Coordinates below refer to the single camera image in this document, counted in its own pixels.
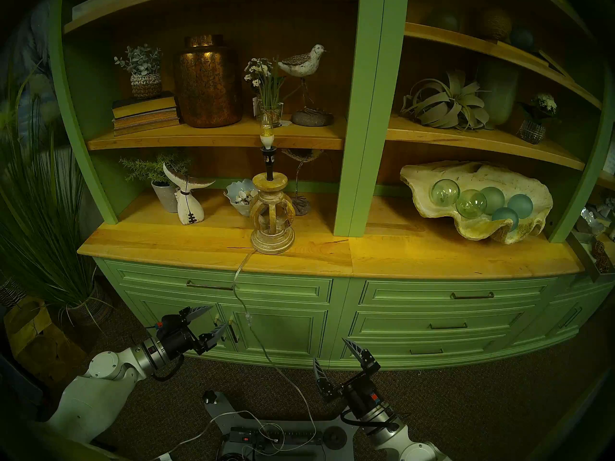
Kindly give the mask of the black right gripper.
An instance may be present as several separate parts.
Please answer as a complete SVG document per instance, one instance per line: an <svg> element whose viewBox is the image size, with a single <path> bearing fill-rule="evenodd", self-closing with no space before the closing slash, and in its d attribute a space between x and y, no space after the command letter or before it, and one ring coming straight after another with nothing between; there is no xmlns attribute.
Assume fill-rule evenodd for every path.
<svg viewBox="0 0 615 461"><path fill-rule="evenodd" d="M317 389L325 402L333 402L343 398L355 417L374 417L384 409L384 402L371 381L370 376L380 370L380 364L368 349L362 348L356 342L343 339L345 346L358 360L361 372L350 380L333 383L321 367L318 359L313 358L313 372Z"/></svg>

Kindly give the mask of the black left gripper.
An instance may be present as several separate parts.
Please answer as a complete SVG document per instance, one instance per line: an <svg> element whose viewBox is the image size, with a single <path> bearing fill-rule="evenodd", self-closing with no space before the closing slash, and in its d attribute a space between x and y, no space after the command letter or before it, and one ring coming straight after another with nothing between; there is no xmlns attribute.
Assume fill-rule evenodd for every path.
<svg viewBox="0 0 615 461"><path fill-rule="evenodd" d="M202 355L209 352L224 339L227 323L216 325L211 331L198 338L189 329L189 324L211 310L211 306L186 307L180 316L163 316L157 330L157 339L164 349L168 361L172 361L188 350L199 351Z"/></svg>

